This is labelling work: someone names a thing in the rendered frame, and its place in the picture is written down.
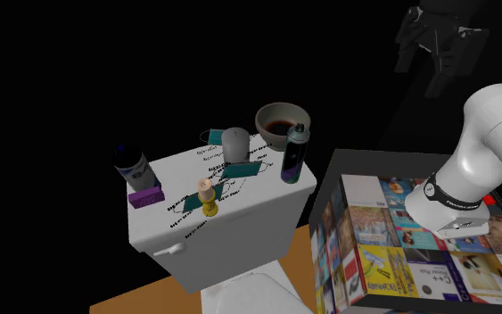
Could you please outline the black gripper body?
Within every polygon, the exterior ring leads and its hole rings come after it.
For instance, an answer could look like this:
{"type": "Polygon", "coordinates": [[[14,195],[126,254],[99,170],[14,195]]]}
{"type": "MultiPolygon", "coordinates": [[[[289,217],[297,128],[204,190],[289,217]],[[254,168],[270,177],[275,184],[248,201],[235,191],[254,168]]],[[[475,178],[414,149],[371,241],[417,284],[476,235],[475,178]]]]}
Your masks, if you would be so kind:
{"type": "Polygon", "coordinates": [[[460,30],[480,30],[470,20],[486,3],[487,0],[420,0],[415,23],[427,25],[441,18],[455,22],[460,30]]]}

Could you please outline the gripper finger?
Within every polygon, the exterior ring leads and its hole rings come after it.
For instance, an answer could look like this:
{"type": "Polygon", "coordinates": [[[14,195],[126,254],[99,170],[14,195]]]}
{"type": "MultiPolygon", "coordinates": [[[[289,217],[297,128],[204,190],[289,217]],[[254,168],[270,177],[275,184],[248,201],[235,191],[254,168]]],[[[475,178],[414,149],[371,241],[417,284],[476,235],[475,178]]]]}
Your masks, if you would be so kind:
{"type": "Polygon", "coordinates": [[[434,74],[424,95],[438,98],[455,78],[470,76],[489,35],[488,29],[435,29],[430,41],[434,74]]]}
{"type": "Polygon", "coordinates": [[[432,56],[436,53],[433,27],[435,13],[423,10],[420,5],[409,7],[400,24],[395,42],[399,44],[398,60],[394,71],[408,72],[416,51],[422,47],[432,56]]]}

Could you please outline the beige bowl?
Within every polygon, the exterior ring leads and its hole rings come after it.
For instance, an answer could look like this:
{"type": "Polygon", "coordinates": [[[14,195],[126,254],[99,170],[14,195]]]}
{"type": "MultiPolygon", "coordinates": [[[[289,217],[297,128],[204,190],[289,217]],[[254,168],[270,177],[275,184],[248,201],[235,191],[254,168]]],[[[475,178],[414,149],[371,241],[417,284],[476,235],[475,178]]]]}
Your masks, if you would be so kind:
{"type": "Polygon", "coordinates": [[[300,106],[292,103],[269,103],[255,115],[255,127],[260,136],[274,151],[285,148],[288,128],[301,123],[310,129],[311,118],[300,106]]]}

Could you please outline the green and purple spray can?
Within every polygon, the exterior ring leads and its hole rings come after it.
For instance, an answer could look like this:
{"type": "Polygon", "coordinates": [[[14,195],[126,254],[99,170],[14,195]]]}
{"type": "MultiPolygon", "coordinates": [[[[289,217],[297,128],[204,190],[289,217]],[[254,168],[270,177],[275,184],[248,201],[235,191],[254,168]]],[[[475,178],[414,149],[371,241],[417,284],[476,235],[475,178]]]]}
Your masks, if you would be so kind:
{"type": "Polygon", "coordinates": [[[285,183],[294,184],[299,180],[309,138],[310,132],[302,123],[288,130],[281,168],[281,179],[285,183]]]}

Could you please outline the patterned robot stand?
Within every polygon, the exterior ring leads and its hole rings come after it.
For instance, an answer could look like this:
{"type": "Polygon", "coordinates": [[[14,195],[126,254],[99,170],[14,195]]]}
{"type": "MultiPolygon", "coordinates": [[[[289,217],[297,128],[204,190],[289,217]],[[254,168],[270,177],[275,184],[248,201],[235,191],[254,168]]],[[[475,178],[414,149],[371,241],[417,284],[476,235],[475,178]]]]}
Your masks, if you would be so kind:
{"type": "Polygon", "coordinates": [[[309,233],[317,314],[502,314],[502,200],[483,197],[487,235],[440,239],[406,197],[440,154],[338,149],[309,233]]]}

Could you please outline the grey cylinder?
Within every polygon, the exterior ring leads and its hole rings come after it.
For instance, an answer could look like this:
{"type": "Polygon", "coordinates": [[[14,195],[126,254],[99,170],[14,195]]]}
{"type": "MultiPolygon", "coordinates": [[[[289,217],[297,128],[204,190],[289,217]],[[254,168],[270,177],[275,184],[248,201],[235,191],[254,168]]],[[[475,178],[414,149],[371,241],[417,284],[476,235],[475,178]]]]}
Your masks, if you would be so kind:
{"type": "Polygon", "coordinates": [[[250,134],[244,128],[229,128],[222,133],[224,162],[241,163],[250,159],[250,134]]]}

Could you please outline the teal face mask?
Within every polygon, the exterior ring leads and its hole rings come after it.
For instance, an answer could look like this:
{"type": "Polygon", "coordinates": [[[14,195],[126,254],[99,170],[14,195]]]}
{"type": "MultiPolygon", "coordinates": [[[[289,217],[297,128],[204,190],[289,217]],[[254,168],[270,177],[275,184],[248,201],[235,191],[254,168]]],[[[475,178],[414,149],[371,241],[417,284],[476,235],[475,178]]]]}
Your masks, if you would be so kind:
{"type": "Polygon", "coordinates": [[[211,128],[201,132],[199,138],[207,145],[222,145],[223,132],[224,129],[211,128]]]}
{"type": "Polygon", "coordinates": [[[225,163],[217,166],[209,178],[247,178],[257,176],[265,171],[272,163],[264,161],[250,161],[240,163],[225,163]]]}
{"type": "MultiPolygon", "coordinates": [[[[228,197],[239,194],[241,187],[232,188],[234,184],[235,182],[225,181],[220,184],[213,185],[212,187],[215,191],[215,201],[222,202],[228,197]]],[[[201,208],[202,202],[200,201],[198,196],[198,193],[185,195],[182,199],[170,205],[167,210],[175,213],[185,213],[201,208]]]]}

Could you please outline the yellow and beige figure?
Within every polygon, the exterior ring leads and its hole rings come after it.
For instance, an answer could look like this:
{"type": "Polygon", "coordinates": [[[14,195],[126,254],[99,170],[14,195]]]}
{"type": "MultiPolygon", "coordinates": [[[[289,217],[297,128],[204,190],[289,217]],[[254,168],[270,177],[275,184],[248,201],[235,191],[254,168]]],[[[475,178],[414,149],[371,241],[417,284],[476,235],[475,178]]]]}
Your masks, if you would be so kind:
{"type": "Polygon", "coordinates": [[[202,212],[206,217],[213,217],[218,213],[216,191],[209,178],[202,178],[197,183],[197,193],[202,203],[202,212]]]}

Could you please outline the black and blue spray can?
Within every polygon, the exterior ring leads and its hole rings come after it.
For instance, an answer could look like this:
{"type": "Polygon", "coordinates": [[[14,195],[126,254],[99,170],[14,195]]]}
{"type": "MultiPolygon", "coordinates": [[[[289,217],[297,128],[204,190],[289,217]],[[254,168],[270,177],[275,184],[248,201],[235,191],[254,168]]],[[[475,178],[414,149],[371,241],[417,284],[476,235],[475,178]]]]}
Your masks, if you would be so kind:
{"type": "Polygon", "coordinates": [[[113,164],[135,192],[161,186],[144,153],[133,145],[117,145],[113,164]]]}

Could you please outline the purple box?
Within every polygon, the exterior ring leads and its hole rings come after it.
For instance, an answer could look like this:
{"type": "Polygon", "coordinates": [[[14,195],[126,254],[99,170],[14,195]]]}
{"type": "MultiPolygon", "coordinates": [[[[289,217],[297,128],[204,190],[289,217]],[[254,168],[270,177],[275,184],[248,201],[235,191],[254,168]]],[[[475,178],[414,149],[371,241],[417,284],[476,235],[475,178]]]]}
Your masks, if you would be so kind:
{"type": "Polygon", "coordinates": [[[140,209],[148,205],[162,202],[165,200],[165,194],[160,186],[145,189],[128,195],[128,202],[135,208],[140,209]]]}

